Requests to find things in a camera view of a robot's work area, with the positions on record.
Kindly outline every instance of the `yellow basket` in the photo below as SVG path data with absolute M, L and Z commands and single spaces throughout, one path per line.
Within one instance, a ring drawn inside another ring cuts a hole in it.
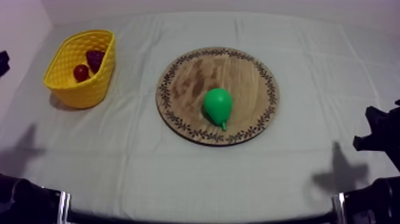
M 89 50 L 104 51 L 104 58 L 96 74 L 89 69 L 90 79 L 77 83 L 73 70 L 79 64 L 88 64 L 86 51 Z M 62 43 L 43 82 L 65 105 L 75 108 L 93 107 L 104 99 L 114 66 L 114 34 L 107 30 L 88 30 Z

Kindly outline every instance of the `wooden plate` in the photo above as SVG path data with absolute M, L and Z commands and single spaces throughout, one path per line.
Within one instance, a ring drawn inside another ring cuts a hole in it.
M 207 91 L 224 88 L 233 108 L 226 132 L 204 113 Z M 157 85 L 157 107 L 179 135 L 201 144 L 233 145 L 265 130 L 279 103 L 278 85 L 254 57 L 231 48 L 201 48 L 174 60 Z

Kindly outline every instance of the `white tablecloth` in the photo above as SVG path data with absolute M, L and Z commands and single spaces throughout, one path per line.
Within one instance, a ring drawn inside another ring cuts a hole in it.
M 105 100 L 73 111 L 43 75 L 61 42 L 115 33 Z M 211 148 L 172 132 L 156 84 L 176 57 L 225 46 L 265 63 L 280 88 L 274 122 L 244 144 Z M 270 220 L 324 213 L 330 197 L 398 174 L 379 152 L 356 152 L 364 112 L 400 99 L 400 39 L 357 27 L 251 13 L 136 15 L 58 26 L 0 125 L 0 173 L 72 193 L 73 207 L 165 221 Z

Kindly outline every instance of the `red fruit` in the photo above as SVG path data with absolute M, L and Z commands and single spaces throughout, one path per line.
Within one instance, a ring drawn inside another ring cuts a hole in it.
M 93 73 L 96 74 L 99 71 L 104 55 L 102 51 L 86 51 L 87 64 Z
M 78 82 L 85 81 L 86 79 L 90 78 L 89 68 L 84 64 L 76 66 L 74 69 L 74 77 Z

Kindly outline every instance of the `green pear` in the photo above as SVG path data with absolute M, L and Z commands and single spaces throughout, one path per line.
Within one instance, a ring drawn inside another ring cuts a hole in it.
M 212 89 L 204 98 L 204 109 L 215 125 L 226 130 L 226 122 L 232 111 L 232 98 L 228 91 L 222 88 Z

